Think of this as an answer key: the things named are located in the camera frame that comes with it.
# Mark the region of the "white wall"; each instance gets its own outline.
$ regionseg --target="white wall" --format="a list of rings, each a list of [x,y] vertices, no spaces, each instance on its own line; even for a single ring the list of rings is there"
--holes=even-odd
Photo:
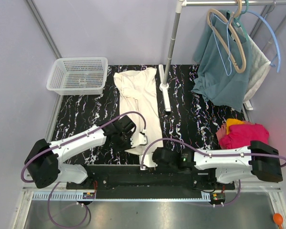
[[[269,21],[280,21],[286,10],[277,10],[271,14]],[[282,65],[280,73],[271,69],[260,89],[251,102],[254,111],[250,116],[254,122],[263,124],[270,133],[270,145],[279,150],[280,155],[286,156],[286,26],[278,36]],[[265,34],[260,33],[256,43],[264,46]],[[266,56],[271,60],[276,51],[272,46]],[[282,168],[284,181],[281,183],[286,200],[286,167]]]
[[[0,229],[9,228],[20,171],[44,138],[56,94],[46,81],[55,61],[24,0],[0,0]]]
[[[165,64],[176,0],[35,0],[63,57],[105,56],[109,64]],[[173,64],[192,64],[211,7],[183,9]],[[262,6],[250,7],[261,12]],[[251,31],[256,17],[243,16]]]

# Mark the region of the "teal shirt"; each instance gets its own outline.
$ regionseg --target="teal shirt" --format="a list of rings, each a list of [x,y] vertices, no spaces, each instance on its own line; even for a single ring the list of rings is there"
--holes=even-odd
[[[211,16],[213,26],[218,30],[224,41],[227,41],[226,25],[216,17]],[[214,39],[212,29],[207,25],[199,41],[194,60],[199,63],[198,78],[194,80],[193,92],[202,94],[205,101],[210,100],[214,105],[227,105],[237,111],[242,110],[242,104],[248,87],[249,73],[252,65],[252,51],[250,41],[238,33],[246,57],[246,69],[243,73],[237,73],[233,64],[232,72],[227,76],[218,48]],[[225,62],[227,72],[230,72],[228,54],[217,39],[217,43]],[[239,68],[242,66],[242,59],[236,42],[229,36],[230,50]]]

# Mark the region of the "white plastic basket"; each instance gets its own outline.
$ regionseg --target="white plastic basket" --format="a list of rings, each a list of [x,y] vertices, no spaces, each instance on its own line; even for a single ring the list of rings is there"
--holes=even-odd
[[[105,57],[60,58],[52,66],[47,89],[60,95],[102,94],[107,70]]]

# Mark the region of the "pink cloth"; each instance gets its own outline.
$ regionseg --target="pink cloth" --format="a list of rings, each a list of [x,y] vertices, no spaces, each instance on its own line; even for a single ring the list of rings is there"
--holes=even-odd
[[[243,124],[230,126],[230,134],[219,140],[222,149],[235,149],[249,146],[251,141],[268,144],[269,132],[260,124]]]
[[[221,125],[221,128],[216,132],[216,136],[217,136],[218,141],[220,139],[222,139],[225,136],[225,134],[227,133],[227,129],[226,128],[227,128],[227,124],[224,123],[224,124]]]

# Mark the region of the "cream colored garment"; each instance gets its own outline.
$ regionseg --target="cream colored garment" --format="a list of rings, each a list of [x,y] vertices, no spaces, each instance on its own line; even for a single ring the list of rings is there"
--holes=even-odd
[[[144,71],[126,71],[114,74],[114,83],[120,91],[120,114],[127,111],[140,112],[146,119],[146,135],[148,143],[162,138],[160,120],[158,116],[158,103],[156,94],[155,68],[147,68]],[[136,124],[137,129],[133,134],[136,140],[138,134],[144,128],[142,118],[136,114],[128,114]],[[126,150],[128,153],[142,155],[147,146],[138,146],[134,149]],[[157,147],[163,147],[163,142],[157,142],[148,151],[144,164],[152,167],[152,152]]]
[[[270,70],[271,63],[250,37],[249,40],[252,50],[252,67],[244,102],[251,99],[259,89]]]

